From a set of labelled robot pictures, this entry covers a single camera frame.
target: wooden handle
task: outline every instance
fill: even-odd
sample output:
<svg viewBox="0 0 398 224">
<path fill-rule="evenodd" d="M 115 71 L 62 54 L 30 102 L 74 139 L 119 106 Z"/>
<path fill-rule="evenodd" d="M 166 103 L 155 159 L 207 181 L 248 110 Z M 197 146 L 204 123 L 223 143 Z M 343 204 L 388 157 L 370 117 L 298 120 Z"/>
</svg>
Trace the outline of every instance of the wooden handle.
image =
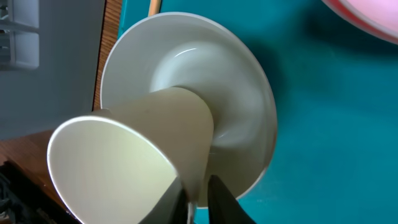
<svg viewBox="0 0 398 224">
<path fill-rule="evenodd" d="M 159 13 L 160 4 L 162 0 L 150 0 L 148 16 L 153 16 Z"/>
</svg>

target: teal surface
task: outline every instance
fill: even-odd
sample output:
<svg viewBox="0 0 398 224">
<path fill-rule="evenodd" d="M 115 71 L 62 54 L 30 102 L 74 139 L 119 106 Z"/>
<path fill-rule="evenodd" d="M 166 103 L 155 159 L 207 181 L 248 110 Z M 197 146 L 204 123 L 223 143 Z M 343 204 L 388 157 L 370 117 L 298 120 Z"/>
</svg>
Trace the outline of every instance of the teal surface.
<svg viewBox="0 0 398 224">
<path fill-rule="evenodd" d="M 147 10 L 129 1 L 121 28 Z M 161 11 L 224 25 L 271 83 L 274 158 L 239 200 L 257 223 L 398 223 L 398 46 L 318 0 L 163 0 Z M 195 221 L 208 223 L 207 210 Z"/>
</svg>

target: blue tabletop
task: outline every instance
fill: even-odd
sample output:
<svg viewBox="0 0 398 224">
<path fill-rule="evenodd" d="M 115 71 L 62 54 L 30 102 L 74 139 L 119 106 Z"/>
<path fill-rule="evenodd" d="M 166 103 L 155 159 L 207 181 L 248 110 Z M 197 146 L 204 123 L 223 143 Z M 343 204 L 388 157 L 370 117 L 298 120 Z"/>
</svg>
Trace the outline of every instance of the blue tabletop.
<svg viewBox="0 0 398 224">
<path fill-rule="evenodd" d="M 124 1 L 120 34 L 149 0 Z M 264 178 L 239 200 L 258 223 L 398 223 L 398 46 L 318 0 L 163 0 L 208 17 L 261 63 L 279 121 Z M 208 223 L 199 210 L 197 223 Z"/>
</svg>

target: brown wood surface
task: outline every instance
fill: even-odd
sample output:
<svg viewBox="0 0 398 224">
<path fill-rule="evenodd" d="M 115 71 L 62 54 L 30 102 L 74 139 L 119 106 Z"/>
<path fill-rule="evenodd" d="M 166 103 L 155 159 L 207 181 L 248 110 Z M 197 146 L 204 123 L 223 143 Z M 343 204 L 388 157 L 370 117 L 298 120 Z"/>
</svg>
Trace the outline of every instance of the brown wood surface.
<svg viewBox="0 0 398 224">
<path fill-rule="evenodd" d="M 95 110 L 100 108 L 101 76 L 105 61 L 118 37 L 121 4 L 122 0 L 106 0 L 95 85 L 93 105 Z M 0 163 L 5 160 L 13 162 L 47 195 L 65 208 L 51 183 L 47 171 L 47 144 L 52 132 L 45 131 L 18 139 L 0 141 Z"/>
</svg>

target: gray panel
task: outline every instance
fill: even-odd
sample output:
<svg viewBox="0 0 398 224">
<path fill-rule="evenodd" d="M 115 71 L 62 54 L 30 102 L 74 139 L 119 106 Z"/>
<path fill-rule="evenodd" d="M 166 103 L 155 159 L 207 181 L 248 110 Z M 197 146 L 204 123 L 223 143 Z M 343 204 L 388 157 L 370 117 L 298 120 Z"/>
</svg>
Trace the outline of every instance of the gray panel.
<svg viewBox="0 0 398 224">
<path fill-rule="evenodd" d="M 103 10 L 104 0 L 39 1 L 39 67 L 0 67 L 0 139 L 92 110 Z"/>
</svg>

